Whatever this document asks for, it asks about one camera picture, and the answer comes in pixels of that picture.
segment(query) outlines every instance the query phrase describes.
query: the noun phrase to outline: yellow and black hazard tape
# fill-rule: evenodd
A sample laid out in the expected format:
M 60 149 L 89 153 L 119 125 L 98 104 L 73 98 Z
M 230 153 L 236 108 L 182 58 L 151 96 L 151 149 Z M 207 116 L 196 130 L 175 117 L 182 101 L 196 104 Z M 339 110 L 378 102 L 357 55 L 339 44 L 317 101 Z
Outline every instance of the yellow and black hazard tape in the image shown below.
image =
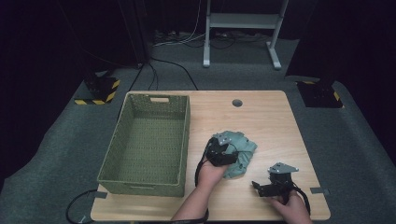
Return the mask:
M 75 99 L 77 105 L 105 105 L 111 103 L 114 96 L 116 95 L 117 87 L 120 85 L 120 81 L 116 80 L 111 87 L 111 93 L 104 97 L 104 99 Z
M 307 84 L 307 85 L 315 85 L 315 84 L 317 84 L 316 82 L 313 82 L 313 81 L 304 81 L 304 83 Z M 340 96 L 338 95 L 338 93 L 336 91 L 334 91 L 332 93 L 332 95 L 334 96 L 334 99 L 335 99 L 336 102 L 341 103 Z

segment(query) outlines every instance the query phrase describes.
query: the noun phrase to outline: gray carpet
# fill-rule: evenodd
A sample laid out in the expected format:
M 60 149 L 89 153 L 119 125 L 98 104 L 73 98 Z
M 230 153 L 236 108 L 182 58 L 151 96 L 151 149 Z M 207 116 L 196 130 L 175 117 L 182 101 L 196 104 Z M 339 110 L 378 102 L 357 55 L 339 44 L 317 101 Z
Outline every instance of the gray carpet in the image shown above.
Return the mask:
M 212 43 L 218 47 L 229 44 Z M 295 81 L 314 79 L 284 78 L 297 43 L 277 42 L 283 65 L 280 71 L 271 65 L 262 41 L 212 49 L 210 68 L 202 67 L 203 48 L 162 46 L 154 48 L 153 57 L 186 67 L 199 90 L 284 91 L 320 185 L 330 192 L 326 200 L 332 216 L 318 223 L 396 223 L 396 169 L 347 89 L 338 82 L 333 85 L 344 108 L 306 108 Z M 180 67 L 155 61 L 151 64 L 158 75 L 158 87 L 154 82 L 151 90 L 194 90 Z M 115 72 L 120 86 L 111 104 L 75 105 L 71 99 L 35 157 L 6 179 L 0 197 L 0 223 L 67 223 L 64 212 L 71 200 L 97 187 L 96 177 L 124 94 L 137 73 L 128 68 Z M 151 68 L 146 65 L 132 90 L 147 90 L 152 79 Z M 81 85 L 75 96 L 85 93 Z M 71 218 L 87 220 L 92 198 L 89 195 L 78 200 L 70 210 Z

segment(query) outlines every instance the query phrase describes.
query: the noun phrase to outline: stand leg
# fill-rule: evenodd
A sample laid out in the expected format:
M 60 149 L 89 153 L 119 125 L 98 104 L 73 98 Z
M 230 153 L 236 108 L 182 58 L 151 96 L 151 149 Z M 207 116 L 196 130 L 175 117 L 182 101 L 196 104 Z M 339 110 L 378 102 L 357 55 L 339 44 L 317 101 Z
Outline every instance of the stand leg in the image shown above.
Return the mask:
M 272 40 L 266 43 L 268 51 L 270 52 L 270 56 L 273 61 L 275 70 L 280 70 L 282 68 L 280 65 L 280 61 L 276 55 L 275 44 L 277 41 L 277 37 L 279 35 L 280 27 L 282 26 L 283 18 L 285 17 L 285 12 L 286 12 L 286 8 L 288 7 L 288 3 L 289 3 L 289 0 L 283 0 L 282 7 L 279 12 L 279 17 L 276 21 L 276 28 L 274 30 Z
M 205 28 L 205 45 L 204 45 L 204 67 L 210 66 L 210 0 L 207 0 L 206 9 L 206 28 Z

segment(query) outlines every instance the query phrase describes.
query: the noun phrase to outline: black and yellow striped block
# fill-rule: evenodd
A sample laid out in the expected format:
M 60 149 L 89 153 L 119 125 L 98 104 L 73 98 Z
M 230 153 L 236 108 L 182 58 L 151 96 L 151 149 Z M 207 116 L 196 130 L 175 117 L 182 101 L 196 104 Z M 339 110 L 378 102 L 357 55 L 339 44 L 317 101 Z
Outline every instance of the black and yellow striped block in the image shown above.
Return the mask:
M 106 94 L 103 99 L 75 99 L 77 105 L 105 105 L 111 103 L 114 96 L 116 95 L 117 87 L 120 85 L 120 81 L 116 80 L 111 86 L 109 94 Z
M 343 103 L 332 86 L 320 86 L 313 81 L 299 81 L 297 87 L 307 107 L 341 108 Z

